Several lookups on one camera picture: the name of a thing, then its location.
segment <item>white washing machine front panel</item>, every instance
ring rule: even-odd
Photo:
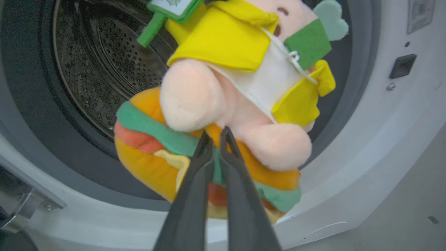
[[[430,25],[407,34],[409,1],[382,1],[382,26],[370,83],[354,115],[302,171],[302,201],[275,229],[284,249],[357,227],[401,180],[446,122],[446,11],[436,1]],[[388,78],[395,59],[416,54],[409,76]],[[393,91],[386,90],[391,83]],[[29,234],[41,250],[150,250],[166,212],[129,209],[80,194],[25,159],[0,136],[1,164],[32,177],[66,203],[37,211]],[[225,221],[208,222],[210,250],[226,250]]]

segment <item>gray label on washing machine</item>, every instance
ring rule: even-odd
[[[407,33],[412,33],[432,22],[435,0],[409,0]]]

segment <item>washing machine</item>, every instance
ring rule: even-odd
[[[359,226],[446,122],[446,2],[339,3],[350,32],[326,57],[337,88],[318,104],[302,200],[274,226],[284,249]],[[175,41],[137,44],[143,0],[0,8],[0,226],[31,250],[151,250],[169,203],[119,163],[114,114],[161,84]],[[227,249],[225,221],[207,241]]]

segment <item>light green heart-shaped felt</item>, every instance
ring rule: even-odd
[[[321,19],[330,41],[343,39],[348,34],[348,24],[342,19],[342,6],[336,0],[324,0],[313,12]]]

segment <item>green sign handle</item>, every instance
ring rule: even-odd
[[[149,46],[153,38],[164,24],[166,16],[160,12],[155,12],[147,27],[142,31],[138,38],[138,43],[144,47]]]

